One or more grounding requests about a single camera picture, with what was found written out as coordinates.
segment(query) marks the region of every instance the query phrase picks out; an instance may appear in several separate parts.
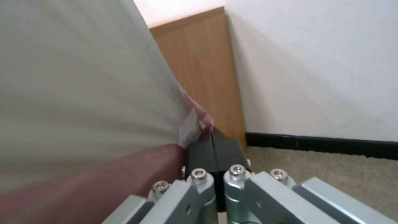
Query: forearm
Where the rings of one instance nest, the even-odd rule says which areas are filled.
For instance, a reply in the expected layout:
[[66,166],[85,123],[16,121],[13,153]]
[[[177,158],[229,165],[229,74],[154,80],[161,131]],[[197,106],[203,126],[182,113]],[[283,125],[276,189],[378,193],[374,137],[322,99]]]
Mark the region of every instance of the forearm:
[[146,197],[158,180],[181,177],[184,149],[167,145],[75,176],[0,196],[1,223],[100,223],[128,195]]

